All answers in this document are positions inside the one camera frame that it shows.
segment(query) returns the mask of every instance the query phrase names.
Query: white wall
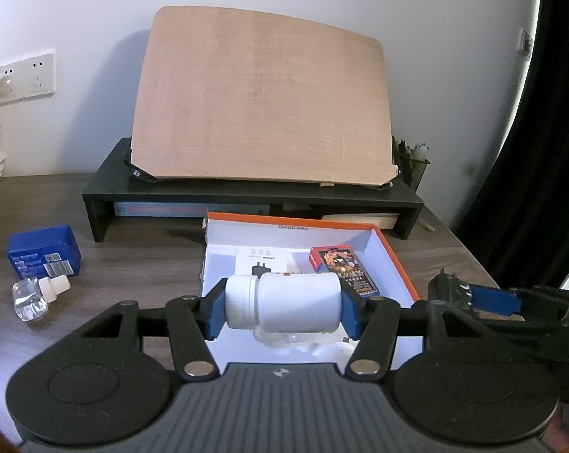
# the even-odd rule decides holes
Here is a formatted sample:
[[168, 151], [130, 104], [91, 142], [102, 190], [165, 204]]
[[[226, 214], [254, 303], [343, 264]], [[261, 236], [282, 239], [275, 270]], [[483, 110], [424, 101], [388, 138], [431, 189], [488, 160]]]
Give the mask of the white wall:
[[503, 135], [534, 34], [536, 0], [0, 0], [0, 64], [54, 49], [52, 98], [0, 108], [9, 175], [93, 171], [131, 134], [148, 30], [164, 5], [216, 5], [308, 18], [378, 39], [391, 122], [426, 142], [419, 194], [455, 222]]

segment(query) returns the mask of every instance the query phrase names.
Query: blue box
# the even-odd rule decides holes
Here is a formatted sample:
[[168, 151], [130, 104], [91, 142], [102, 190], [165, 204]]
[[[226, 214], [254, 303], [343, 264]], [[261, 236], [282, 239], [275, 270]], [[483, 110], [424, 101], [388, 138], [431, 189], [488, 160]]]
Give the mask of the blue box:
[[61, 225], [11, 235], [8, 260], [21, 279], [77, 276], [81, 253], [71, 227]]

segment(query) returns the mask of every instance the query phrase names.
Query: pill bottle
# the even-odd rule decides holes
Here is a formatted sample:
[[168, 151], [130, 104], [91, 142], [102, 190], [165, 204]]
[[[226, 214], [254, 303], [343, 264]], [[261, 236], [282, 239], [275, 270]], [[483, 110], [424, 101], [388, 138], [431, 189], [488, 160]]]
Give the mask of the pill bottle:
[[226, 283], [226, 323], [265, 333], [334, 332], [341, 321], [337, 274], [267, 272], [234, 275]]

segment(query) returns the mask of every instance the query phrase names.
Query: black desk shelf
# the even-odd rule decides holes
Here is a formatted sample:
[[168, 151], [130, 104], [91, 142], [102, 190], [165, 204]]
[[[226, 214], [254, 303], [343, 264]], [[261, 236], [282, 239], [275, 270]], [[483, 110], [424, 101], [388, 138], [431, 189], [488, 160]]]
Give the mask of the black desk shelf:
[[121, 138], [83, 191], [96, 242], [102, 242], [115, 216], [115, 202], [269, 204], [270, 214], [279, 216], [291, 216], [281, 206], [292, 203], [310, 205], [315, 218], [350, 212], [397, 213], [394, 232], [402, 239], [409, 236], [423, 207], [423, 201], [401, 179], [394, 179], [392, 186], [382, 191], [356, 185], [319, 187], [310, 183], [250, 180], [145, 182], [131, 176], [124, 163], [129, 141], [128, 137]]

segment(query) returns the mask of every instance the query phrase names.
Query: white box with orange rim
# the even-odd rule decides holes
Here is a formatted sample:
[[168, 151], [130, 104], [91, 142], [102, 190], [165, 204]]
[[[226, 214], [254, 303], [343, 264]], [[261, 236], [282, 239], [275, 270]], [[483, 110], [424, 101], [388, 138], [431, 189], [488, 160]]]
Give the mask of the white box with orange rim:
[[[322, 220], [278, 218], [244, 214], [207, 213], [207, 250], [201, 273], [206, 295], [222, 278], [235, 274], [237, 254], [245, 257], [261, 248], [278, 254], [278, 267], [291, 272], [313, 273], [309, 261], [312, 247], [349, 245], [381, 295], [410, 307], [418, 295], [393, 250], [376, 225]], [[224, 325], [219, 337], [207, 342], [220, 371], [230, 362], [344, 364], [355, 347], [340, 328], [334, 334], [283, 336], [272, 341], [250, 330]], [[399, 337], [392, 368], [422, 351], [421, 337]]]

